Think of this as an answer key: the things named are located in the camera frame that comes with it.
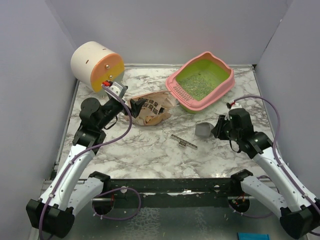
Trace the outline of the grey metal scoop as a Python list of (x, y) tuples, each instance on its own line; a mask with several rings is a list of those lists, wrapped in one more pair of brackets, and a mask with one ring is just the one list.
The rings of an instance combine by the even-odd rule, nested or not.
[(214, 126), (209, 122), (202, 122), (195, 126), (195, 135), (200, 138), (209, 138)]

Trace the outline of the beige cat litter bag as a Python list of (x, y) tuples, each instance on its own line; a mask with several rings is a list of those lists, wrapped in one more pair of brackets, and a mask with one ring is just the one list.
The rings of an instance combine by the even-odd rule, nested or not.
[(133, 96), (127, 100), (129, 108), (133, 109), (132, 101), (146, 100), (139, 115), (132, 117), (132, 122), (140, 126), (155, 126), (171, 117), (170, 110), (175, 108), (177, 99), (169, 91), (149, 92)]

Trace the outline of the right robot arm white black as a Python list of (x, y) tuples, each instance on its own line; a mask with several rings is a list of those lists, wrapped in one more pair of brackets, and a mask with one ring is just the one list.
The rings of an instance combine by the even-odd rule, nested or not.
[(273, 149), (273, 142), (263, 132), (254, 130), (250, 114), (244, 108), (231, 109), (220, 115), (212, 129), (216, 139), (236, 142), (239, 152), (258, 164), (273, 184), (275, 191), (247, 170), (234, 174), (229, 189), (236, 195), (249, 194), (267, 207), (280, 221), (284, 231), (300, 239), (320, 226), (320, 200), (294, 175)]

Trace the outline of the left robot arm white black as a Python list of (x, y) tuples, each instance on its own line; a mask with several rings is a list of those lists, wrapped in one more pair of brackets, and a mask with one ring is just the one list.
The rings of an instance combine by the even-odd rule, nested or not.
[(30, 199), (26, 205), (30, 223), (38, 229), (39, 239), (44, 239), (44, 233), (64, 238), (79, 211), (95, 197), (106, 197), (108, 209), (112, 209), (116, 189), (111, 188), (110, 176), (95, 171), (83, 185), (76, 185), (100, 147), (107, 145), (104, 141), (106, 125), (120, 112), (124, 112), (130, 120), (136, 118), (146, 101), (145, 98), (131, 100), (130, 106), (127, 106), (121, 98), (112, 96), (104, 105), (93, 97), (81, 103), (81, 123), (63, 167), (40, 198)]

